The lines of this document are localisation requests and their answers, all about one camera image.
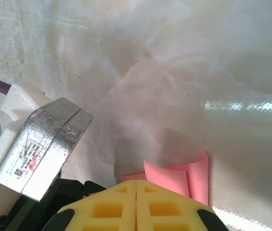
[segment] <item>barcode label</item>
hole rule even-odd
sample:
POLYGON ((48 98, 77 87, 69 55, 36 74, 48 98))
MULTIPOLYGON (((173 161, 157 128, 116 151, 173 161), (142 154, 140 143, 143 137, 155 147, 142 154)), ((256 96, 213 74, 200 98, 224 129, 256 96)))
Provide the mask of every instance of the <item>barcode label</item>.
POLYGON ((19 158, 15 161, 10 168, 10 175, 17 177, 20 180, 25 180, 27 174, 30 171, 35 171, 42 156, 40 151, 43 148, 42 145, 29 139, 27 145, 24 147, 19 158))
POLYGON ((15 175, 17 175, 18 177, 21 177, 23 174, 23 171, 19 170, 18 168, 16 169, 16 171, 14 172, 15 175))

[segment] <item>black rubber part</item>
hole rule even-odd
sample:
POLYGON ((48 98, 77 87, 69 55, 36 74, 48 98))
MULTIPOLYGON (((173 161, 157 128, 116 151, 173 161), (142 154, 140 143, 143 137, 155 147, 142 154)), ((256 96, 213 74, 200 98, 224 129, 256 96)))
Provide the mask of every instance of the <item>black rubber part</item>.
POLYGON ((59 209, 83 198, 83 184, 56 179, 39 203, 34 205, 17 231, 40 231, 59 209))
POLYGON ((74 214, 73 209, 66 209, 60 213, 56 213, 42 231, 65 231, 74 214))
POLYGON ((104 188, 103 186, 100 186, 99 184, 88 180, 84 183, 83 194, 84 196, 89 196, 92 193, 98 193, 105 189, 106 188, 104 188))
POLYGON ((208 231, 229 231, 216 214, 204 209, 197 212, 208 231))
POLYGON ((20 209, 25 205, 27 201, 30 201, 30 199, 25 196, 21 196, 14 204, 9 214, 0 217, 0 231, 6 230, 6 228, 10 225, 11 221, 14 219, 14 217, 18 214, 20 209))

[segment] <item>crumpled plastic sheet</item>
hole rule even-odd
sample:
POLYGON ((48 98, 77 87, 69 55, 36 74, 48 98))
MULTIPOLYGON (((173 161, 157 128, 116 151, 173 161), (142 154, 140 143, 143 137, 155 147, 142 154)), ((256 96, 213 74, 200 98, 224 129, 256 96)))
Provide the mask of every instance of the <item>crumpled plastic sheet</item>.
POLYGON ((95 116, 63 176, 110 187, 203 148, 217 215, 272 231, 271 0, 0 0, 0 79, 95 116))

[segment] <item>red marking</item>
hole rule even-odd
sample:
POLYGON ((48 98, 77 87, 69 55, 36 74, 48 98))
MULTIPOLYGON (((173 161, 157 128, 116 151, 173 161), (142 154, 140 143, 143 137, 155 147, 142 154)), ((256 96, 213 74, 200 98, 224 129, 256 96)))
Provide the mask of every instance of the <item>red marking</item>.
POLYGON ((33 156, 30 163, 29 163, 29 170, 31 170, 31 171, 35 170, 37 156, 38 155, 33 156))

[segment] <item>yellow foam block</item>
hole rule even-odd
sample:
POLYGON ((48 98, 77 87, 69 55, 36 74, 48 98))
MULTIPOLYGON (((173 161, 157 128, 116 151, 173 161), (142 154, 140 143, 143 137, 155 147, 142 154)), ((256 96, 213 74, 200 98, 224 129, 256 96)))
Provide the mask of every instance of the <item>yellow foam block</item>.
POLYGON ((66 231, 206 231, 206 205, 152 184, 129 180, 63 207, 75 215, 66 231))

